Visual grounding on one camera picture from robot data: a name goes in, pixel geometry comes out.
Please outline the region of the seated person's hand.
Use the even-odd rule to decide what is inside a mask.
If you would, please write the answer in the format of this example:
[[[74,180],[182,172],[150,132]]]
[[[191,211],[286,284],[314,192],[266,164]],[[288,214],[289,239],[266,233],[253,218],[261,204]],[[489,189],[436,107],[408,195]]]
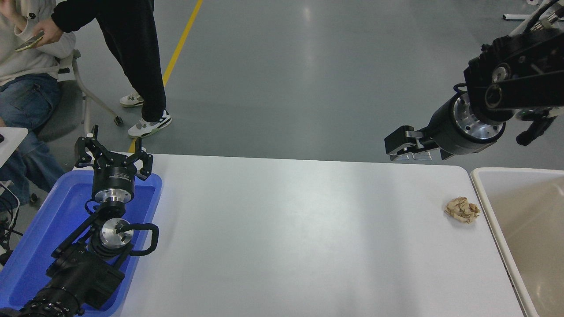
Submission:
[[[27,19],[18,12],[14,0],[1,0],[0,12],[18,28],[24,29],[27,26]]]

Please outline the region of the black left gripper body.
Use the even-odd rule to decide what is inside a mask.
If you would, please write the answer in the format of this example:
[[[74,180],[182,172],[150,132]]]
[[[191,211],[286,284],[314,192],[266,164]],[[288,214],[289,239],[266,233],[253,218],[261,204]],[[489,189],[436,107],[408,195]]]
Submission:
[[[107,189],[123,189],[134,193],[134,179],[137,167],[134,164],[123,166],[121,159],[110,161],[105,157],[97,157],[93,163],[93,194]]]

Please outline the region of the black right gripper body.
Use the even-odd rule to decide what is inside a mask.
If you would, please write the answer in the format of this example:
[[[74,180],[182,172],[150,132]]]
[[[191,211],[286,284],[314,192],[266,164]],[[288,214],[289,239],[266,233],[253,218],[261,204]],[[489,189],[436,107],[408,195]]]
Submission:
[[[487,124],[471,107],[469,96],[455,95],[431,117],[426,135],[451,155],[478,153],[494,144],[505,132],[506,123]]]

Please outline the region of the standing person's hand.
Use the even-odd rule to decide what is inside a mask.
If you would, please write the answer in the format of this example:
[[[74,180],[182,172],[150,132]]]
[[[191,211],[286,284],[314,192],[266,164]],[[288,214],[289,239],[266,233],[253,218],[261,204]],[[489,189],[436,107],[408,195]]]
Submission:
[[[43,32],[44,36],[35,44],[35,48],[58,42],[64,33],[52,18],[41,20],[34,26],[33,35],[36,36],[40,32]]]

